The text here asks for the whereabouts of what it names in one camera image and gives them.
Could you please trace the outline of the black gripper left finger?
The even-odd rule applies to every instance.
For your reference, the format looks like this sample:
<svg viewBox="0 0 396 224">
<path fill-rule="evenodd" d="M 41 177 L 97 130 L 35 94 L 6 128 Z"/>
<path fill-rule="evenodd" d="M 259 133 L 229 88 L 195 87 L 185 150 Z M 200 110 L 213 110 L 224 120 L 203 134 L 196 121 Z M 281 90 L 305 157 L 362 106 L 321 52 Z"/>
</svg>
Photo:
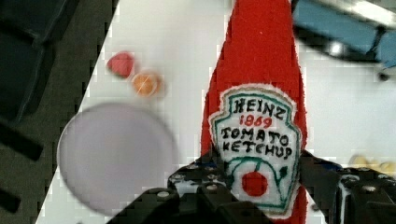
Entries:
<svg viewBox="0 0 396 224">
<path fill-rule="evenodd" d="M 169 176 L 168 188 L 175 199 L 167 206 L 172 212 L 216 212 L 223 205 L 237 202 L 227 183 L 220 155 L 206 153 Z"/>
</svg>

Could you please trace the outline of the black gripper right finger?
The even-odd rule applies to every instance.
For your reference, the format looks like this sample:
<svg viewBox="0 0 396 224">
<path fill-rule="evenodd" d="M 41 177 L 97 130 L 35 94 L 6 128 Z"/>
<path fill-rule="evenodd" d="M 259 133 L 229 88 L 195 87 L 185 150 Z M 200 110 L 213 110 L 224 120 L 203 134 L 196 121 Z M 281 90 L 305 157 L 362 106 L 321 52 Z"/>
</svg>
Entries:
<svg viewBox="0 0 396 224">
<path fill-rule="evenodd" d="M 369 168 L 343 168 L 303 151 L 300 183 L 327 224 L 396 224 L 396 180 Z"/>
</svg>

